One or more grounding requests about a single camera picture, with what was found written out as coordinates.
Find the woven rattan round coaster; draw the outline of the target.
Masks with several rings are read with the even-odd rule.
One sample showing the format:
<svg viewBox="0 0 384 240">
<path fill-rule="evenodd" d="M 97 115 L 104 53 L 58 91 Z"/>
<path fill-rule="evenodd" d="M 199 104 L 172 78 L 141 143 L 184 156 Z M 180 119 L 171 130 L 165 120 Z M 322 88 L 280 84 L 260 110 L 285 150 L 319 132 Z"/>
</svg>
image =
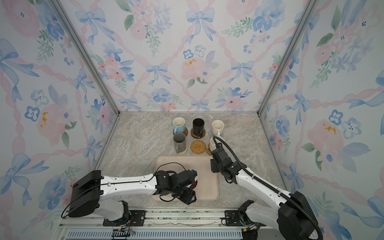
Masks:
<svg viewBox="0 0 384 240">
<path fill-rule="evenodd" d="M 191 143 L 191 151 L 194 154 L 200 155 L 206 151 L 206 148 L 207 148 L 207 146 L 203 141 L 196 140 L 196 141 Z"/>
</svg>

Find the cream mug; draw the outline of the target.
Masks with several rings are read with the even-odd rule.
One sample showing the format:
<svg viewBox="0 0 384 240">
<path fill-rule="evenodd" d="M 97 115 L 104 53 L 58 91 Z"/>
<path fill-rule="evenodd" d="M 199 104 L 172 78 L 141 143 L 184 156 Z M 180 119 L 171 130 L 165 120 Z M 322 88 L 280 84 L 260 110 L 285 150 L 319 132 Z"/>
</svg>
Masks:
<svg viewBox="0 0 384 240">
<path fill-rule="evenodd" d="M 214 136 L 222 136 L 225 124 L 221 120 L 214 120 L 212 122 L 212 133 Z"/>
</svg>

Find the glossy brown wooden coaster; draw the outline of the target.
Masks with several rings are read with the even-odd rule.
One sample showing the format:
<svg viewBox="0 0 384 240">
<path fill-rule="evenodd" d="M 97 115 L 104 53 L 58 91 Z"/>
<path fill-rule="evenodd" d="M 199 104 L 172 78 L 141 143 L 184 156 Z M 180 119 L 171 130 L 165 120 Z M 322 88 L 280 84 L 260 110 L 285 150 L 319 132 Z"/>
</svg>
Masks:
<svg viewBox="0 0 384 240">
<path fill-rule="evenodd" d="M 202 139 L 206 135 L 206 130 L 203 131 L 201 135 L 196 135 L 194 130 L 191 129 L 191 136 L 195 139 Z"/>
</svg>

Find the black mug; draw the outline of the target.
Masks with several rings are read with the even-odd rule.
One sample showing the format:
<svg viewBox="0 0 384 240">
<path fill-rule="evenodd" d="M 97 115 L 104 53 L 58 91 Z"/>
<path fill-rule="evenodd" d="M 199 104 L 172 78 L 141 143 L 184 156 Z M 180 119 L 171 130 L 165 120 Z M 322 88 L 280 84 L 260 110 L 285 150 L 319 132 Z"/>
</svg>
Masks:
<svg viewBox="0 0 384 240">
<path fill-rule="evenodd" d="M 196 118 L 193 120 L 193 130 L 196 135 L 201 135 L 204 131 L 205 122 L 201 118 Z"/>
</svg>

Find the grey mug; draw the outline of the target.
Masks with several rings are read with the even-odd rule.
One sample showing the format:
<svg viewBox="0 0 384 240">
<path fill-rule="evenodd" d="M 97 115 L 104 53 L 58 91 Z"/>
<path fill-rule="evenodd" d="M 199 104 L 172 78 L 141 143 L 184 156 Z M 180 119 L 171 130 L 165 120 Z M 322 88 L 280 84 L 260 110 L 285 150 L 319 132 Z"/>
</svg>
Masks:
<svg viewBox="0 0 384 240">
<path fill-rule="evenodd" d="M 176 133 L 173 141 L 174 150 L 177 154 L 183 154 L 187 150 L 186 135 L 184 133 Z"/>
</svg>

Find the matte brown wooden coaster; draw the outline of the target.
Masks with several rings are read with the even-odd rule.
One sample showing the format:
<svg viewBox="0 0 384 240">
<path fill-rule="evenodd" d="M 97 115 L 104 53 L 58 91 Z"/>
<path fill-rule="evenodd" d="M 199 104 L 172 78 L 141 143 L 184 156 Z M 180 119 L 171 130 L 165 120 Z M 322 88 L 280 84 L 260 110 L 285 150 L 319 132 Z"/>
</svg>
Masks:
<svg viewBox="0 0 384 240">
<path fill-rule="evenodd" d="M 187 136 L 187 135 L 188 135 L 188 133 L 189 133 L 188 129 L 187 129 L 187 128 L 185 128 L 185 130 L 184 130 L 183 134 L 184 134 L 185 136 Z"/>
</svg>

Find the white and blue mug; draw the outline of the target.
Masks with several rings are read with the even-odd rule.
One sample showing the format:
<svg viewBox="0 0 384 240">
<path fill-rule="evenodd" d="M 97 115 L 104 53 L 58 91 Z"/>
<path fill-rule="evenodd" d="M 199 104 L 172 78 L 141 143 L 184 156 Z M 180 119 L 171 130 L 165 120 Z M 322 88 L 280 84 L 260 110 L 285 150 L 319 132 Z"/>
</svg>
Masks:
<svg viewBox="0 0 384 240">
<path fill-rule="evenodd" d="M 184 133 L 186 130 L 186 121 L 182 117 L 177 117 L 173 120 L 174 134 Z"/>
</svg>

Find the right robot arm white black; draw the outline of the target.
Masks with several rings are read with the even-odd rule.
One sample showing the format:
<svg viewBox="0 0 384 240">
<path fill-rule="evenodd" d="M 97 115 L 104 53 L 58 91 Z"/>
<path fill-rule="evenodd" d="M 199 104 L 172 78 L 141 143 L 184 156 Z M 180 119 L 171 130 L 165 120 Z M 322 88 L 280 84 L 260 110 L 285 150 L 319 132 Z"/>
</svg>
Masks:
<svg viewBox="0 0 384 240">
<path fill-rule="evenodd" d="M 243 163 L 211 160 L 213 173 L 222 174 L 226 181 L 235 183 L 254 193 L 268 204 L 245 201 L 237 210 L 238 217 L 227 217 L 227 223 L 238 221 L 245 231 L 265 225 L 278 230 L 286 240 L 322 240 L 324 234 L 305 196 L 291 194 L 267 182 Z"/>
</svg>

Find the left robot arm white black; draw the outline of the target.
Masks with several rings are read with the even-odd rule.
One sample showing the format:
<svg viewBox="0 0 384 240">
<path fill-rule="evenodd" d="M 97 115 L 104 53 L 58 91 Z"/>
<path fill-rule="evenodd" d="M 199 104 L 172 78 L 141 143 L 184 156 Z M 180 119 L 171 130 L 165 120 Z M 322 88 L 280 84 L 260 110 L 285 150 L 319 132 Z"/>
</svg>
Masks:
<svg viewBox="0 0 384 240">
<path fill-rule="evenodd" d="M 103 176 L 100 170 L 88 173 L 72 187 L 71 202 L 65 208 L 70 218 L 91 214 L 104 218 L 105 227 L 126 226 L 133 216 L 128 203 L 115 201 L 114 197 L 146 195 L 167 196 L 178 199 L 186 205 L 194 203 L 198 173 L 195 170 L 157 171 L 138 177 Z"/>
</svg>

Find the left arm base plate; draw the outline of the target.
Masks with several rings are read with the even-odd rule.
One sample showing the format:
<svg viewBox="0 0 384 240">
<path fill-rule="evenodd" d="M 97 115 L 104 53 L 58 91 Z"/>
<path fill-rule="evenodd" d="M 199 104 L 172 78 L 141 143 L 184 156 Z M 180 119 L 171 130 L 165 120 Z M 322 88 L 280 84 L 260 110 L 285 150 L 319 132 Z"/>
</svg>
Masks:
<svg viewBox="0 0 384 240">
<path fill-rule="evenodd" d="M 104 227 L 123 227 L 123 226 L 131 226 L 131 227 L 142 227 L 144 225 L 144 221 L 146 218 L 145 210 L 127 210 L 124 211 L 122 218 L 110 221 L 105 219 L 103 222 Z"/>
</svg>

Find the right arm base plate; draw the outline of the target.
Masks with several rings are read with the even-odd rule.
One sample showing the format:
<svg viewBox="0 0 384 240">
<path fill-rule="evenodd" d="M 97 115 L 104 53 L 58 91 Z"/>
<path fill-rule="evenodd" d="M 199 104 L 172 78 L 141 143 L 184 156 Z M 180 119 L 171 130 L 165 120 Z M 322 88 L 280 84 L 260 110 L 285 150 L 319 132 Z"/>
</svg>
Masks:
<svg viewBox="0 0 384 240">
<path fill-rule="evenodd" d="M 239 210 L 226 210 L 225 216 L 222 218 L 221 224 L 227 227 L 265 227 L 266 225 L 261 223 L 252 222 L 244 211 Z"/>
</svg>

